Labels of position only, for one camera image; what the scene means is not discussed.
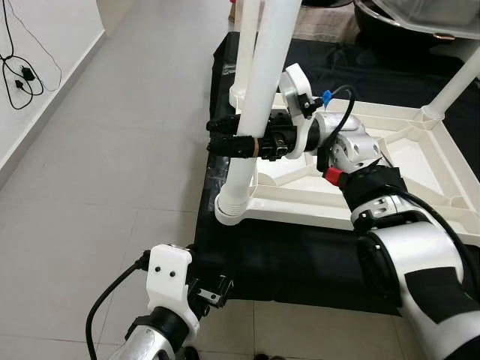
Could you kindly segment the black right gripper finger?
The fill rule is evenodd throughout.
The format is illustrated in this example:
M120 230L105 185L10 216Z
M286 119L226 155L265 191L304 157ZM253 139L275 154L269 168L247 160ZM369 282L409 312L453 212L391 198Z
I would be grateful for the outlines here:
M214 118L206 123L206 130L212 134L236 135L240 120L240 114Z
M258 158L260 140L251 135L230 135L210 140L206 151L216 157Z

